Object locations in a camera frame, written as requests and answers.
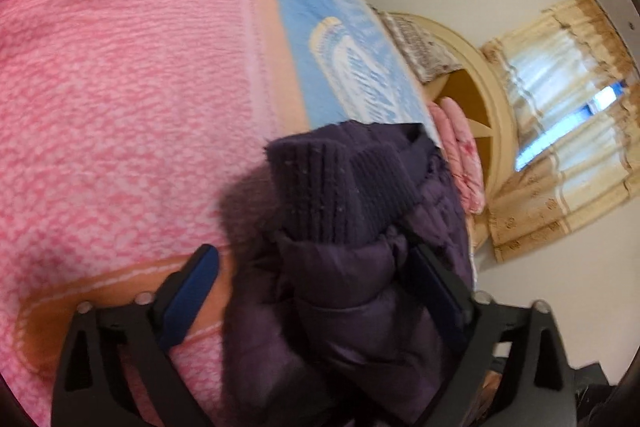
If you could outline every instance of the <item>knit cuff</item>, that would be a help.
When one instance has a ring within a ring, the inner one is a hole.
[[[396,127],[398,138],[406,139],[400,126],[386,127]],[[433,151],[426,135],[407,156],[374,136],[346,144],[314,134],[267,147],[284,229],[294,241],[365,245],[420,201],[417,179],[424,178],[425,159]]]

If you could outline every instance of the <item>pink blanket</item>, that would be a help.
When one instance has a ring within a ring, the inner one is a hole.
[[[268,63],[283,39],[269,2],[0,0],[0,372],[38,425],[49,340],[30,320],[77,290],[60,287],[228,245],[273,208],[262,148],[307,125],[272,109],[271,72],[291,66]],[[172,356],[216,417],[214,326]]]

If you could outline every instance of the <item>bed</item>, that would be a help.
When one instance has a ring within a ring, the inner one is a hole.
[[[263,147],[351,118],[438,142],[417,81],[363,0],[0,0],[0,18],[0,373],[49,425],[78,302],[129,302],[212,243],[220,276],[172,359],[225,425],[234,259],[276,207]]]

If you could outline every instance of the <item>puffer jacket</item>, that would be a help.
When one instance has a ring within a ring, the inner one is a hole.
[[[234,281],[224,336],[230,406],[241,425],[316,427],[344,425],[366,397],[381,414],[415,422],[455,360],[398,282],[408,248],[394,223],[468,286],[473,277],[439,149],[420,124],[350,121],[277,140],[266,153],[282,226]]]

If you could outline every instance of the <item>beige curtain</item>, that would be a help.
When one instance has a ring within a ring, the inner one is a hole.
[[[525,148],[597,92],[632,71],[620,36],[595,0],[569,0],[482,48],[497,66]]]
[[[633,70],[620,36],[594,0],[546,10],[527,28],[486,44],[518,125],[521,148]],[[499,261],[594,221],[640,187],[640,87],[631,86],[516,172],[488,202]]]

